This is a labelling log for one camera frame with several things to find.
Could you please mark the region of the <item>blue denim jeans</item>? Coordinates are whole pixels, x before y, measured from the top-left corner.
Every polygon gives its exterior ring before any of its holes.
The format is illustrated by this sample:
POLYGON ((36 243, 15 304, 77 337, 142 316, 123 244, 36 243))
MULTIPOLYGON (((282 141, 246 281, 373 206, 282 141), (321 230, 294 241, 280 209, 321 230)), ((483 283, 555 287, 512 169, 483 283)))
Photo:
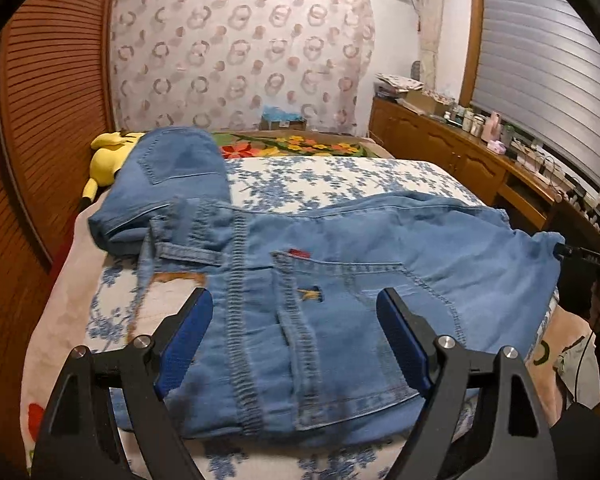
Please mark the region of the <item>blue denim jeans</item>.
POLYGON ((166 395, 186 439, 238 436, 305 446, 410 430, 410 388, 376 315, 393 288, 465 348, 529 352, 550 306, 560 236, 506 213, 399 191, 295 214, 235 206, 224 159, 194 128, 133 148, 99 211, 95 244, 138 260, 138 299, 201 286, 213 314, 183 382, 166 395))

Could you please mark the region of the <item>wooden sideboard cabinet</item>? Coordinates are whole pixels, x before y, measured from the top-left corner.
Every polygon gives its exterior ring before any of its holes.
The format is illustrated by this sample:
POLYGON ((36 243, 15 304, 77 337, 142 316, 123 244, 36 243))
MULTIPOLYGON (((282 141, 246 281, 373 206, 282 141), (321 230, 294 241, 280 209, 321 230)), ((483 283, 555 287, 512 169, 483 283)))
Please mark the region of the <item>wooden sideboard cabinet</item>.
POLYGON ((445 170, 483 203, 505 210, 513 228, 555 231, 571 245, 600 252, 600 232, 567 197, 474 136, 381 98, 373 99, 367 131, 394 157, 445 170))

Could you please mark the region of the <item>blue floral white quilt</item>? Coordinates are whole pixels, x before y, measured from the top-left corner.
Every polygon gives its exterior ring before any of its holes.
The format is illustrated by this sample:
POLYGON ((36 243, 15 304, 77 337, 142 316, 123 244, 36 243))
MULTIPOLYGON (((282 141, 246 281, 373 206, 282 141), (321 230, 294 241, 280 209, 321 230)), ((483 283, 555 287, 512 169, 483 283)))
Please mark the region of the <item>blue floral white quilt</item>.
MULTIPOLYGON (((256 211, 298 212, 393 191, 478 198, 431 162, 367 157, 275 156, 226 163, 234 204, 256 211)), ((85 341, 94 350, 123 346, 135 318, 136 263, 107 257, 99 275, 85 341)), ((192 441, 196 465, 208 479, 382 479, 404 438, 336 450, 260 452, 231 440, 192 441)))

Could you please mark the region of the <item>pink bottle on sideboard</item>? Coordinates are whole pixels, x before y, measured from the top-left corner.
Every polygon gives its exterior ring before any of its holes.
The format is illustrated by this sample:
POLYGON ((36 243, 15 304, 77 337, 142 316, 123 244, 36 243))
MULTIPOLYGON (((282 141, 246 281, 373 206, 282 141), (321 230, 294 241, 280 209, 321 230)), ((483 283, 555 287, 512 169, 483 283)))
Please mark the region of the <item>pink bottle on sideboard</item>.
POLYGON ((492 112, 483 125, 481 139, 486 143, 500 140, 501 126, 501 115, 492 112))

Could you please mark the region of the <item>grey window blind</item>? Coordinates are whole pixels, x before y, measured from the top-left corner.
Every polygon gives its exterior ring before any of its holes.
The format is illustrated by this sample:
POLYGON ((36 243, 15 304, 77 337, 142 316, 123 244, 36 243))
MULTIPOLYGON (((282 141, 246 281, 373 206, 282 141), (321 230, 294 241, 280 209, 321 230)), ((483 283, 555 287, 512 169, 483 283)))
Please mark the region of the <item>grey window blind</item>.
POLYGON ((600 185, 600 44, 566 0, 483 0, 471 103, 600 185))

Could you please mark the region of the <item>cardboard box on sideboard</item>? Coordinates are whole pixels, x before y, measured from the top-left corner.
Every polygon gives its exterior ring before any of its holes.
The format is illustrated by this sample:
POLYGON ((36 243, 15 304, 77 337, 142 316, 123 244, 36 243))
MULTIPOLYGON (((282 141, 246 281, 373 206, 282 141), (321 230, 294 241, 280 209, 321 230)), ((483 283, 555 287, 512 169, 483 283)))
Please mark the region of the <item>cardboard box on sideboard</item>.
POLYGON ((405 97, 406 106, 421 115, 443 116, 449 110, 450 104, 441 102, 422 90, 411 90, 405 97))

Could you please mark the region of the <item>stack of papers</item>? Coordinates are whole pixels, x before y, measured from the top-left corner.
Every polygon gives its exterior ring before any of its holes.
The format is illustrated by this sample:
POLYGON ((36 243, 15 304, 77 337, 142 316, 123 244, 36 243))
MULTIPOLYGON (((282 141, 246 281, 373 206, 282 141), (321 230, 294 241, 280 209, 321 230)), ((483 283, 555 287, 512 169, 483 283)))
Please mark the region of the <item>stack of papers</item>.
POLYGON ((375 75, 374 90, 378 96, 388 96, 397 99, 410 91, 422 90, 424 86, 420 81, 400 75, 377 73, 375 75))

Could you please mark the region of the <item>yellow Pikachu plush toy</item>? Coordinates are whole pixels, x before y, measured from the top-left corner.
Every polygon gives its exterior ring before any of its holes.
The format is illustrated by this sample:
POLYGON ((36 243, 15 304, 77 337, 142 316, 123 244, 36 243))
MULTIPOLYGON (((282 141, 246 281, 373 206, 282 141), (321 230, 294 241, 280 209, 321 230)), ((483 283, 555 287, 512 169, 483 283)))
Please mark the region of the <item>yellow Pikachu plush toy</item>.
POLYGON ((112 132, 96 136, 91 143, 94 155, 88 170, 88 180, 83 188, 82 200, 93 203, 99 190, 114 184, 117 173, 144 135, 143 132, 112 132))

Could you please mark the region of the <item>brown louvered wardrobe door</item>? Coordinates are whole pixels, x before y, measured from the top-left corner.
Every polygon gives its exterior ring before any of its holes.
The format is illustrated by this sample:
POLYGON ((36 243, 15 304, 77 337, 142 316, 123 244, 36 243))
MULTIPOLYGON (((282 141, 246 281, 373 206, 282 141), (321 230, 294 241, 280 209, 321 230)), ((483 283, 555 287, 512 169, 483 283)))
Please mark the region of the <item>brown louvered wardrobe door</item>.
POLYGON ((68 252, 91 140, 114 126, 111 5, 18 0, 0 30, 0 479, 27 473, 24 355, 68 252))

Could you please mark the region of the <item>pink circle-pattern curtain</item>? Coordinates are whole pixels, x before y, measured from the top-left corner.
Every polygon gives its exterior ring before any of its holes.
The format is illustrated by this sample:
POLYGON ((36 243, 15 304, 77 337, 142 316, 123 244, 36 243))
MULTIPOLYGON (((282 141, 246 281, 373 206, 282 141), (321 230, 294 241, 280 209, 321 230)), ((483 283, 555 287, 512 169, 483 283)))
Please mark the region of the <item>pink circle-pattern curtain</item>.
POLYGON ((239 131, 276 108, 354 133, 374 42, 370 0, 114 0, 114 118, 239 131))

